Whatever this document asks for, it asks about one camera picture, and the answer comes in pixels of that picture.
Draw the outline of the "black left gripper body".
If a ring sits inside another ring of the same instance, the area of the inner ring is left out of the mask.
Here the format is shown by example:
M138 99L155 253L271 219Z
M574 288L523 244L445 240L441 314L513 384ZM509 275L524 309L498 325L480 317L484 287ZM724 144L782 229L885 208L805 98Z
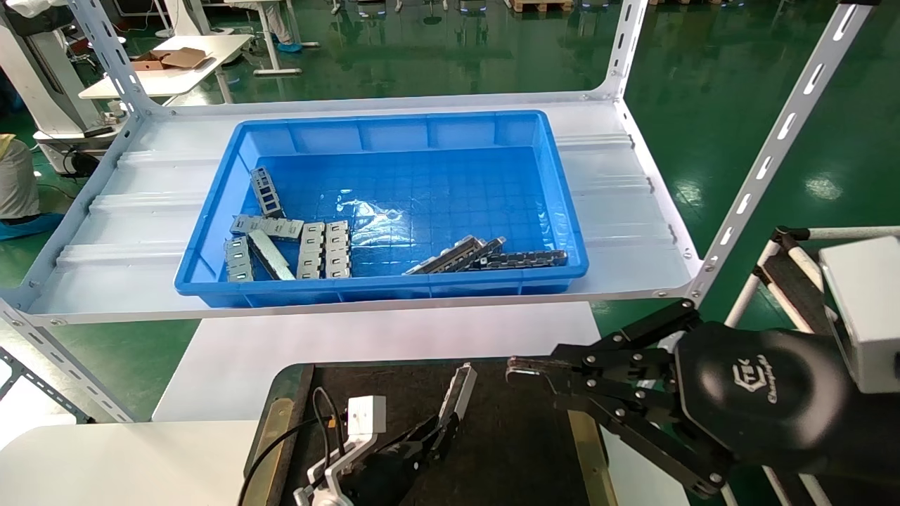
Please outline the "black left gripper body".
M424 470L424 446L401 441L353 464L343 476L343 494L353 505L399 505Z

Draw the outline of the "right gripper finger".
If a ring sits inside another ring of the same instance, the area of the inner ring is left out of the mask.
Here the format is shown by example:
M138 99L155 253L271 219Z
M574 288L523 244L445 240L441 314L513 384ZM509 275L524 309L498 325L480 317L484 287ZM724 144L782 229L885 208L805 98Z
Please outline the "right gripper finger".
M582 377L671 377L674 355L660 343L666 337L694 330L701 322L693 301L675 301L597 342L557 344L547 356L509 358L506 375L549 378L557 372L575 372Z
M508 372L506 381L585 413L688 492L710 498L726 485L733 455L688 419L677 396L578 372Z

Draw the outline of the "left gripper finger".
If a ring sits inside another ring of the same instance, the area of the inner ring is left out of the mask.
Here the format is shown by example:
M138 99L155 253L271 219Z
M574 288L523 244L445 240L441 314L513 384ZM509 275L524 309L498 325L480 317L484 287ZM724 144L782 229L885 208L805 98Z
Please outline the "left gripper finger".
M404 435L404 454L405 455L424 455L425 454L425 436L434 427L436 420L424 420L418 425L409 429Z
M425 436L425 458L446 458L454 444L460 417L454 413L446 419L436 419L431 432Z

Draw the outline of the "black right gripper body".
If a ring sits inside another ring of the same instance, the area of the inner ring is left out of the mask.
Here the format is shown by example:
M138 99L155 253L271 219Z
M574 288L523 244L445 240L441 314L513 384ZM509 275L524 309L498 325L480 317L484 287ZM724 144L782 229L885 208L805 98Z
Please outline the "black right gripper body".
M859 390L836 341L704 321L673 348L679 411L712 449L673 477L716 493L733 465L898 486L898 395Z

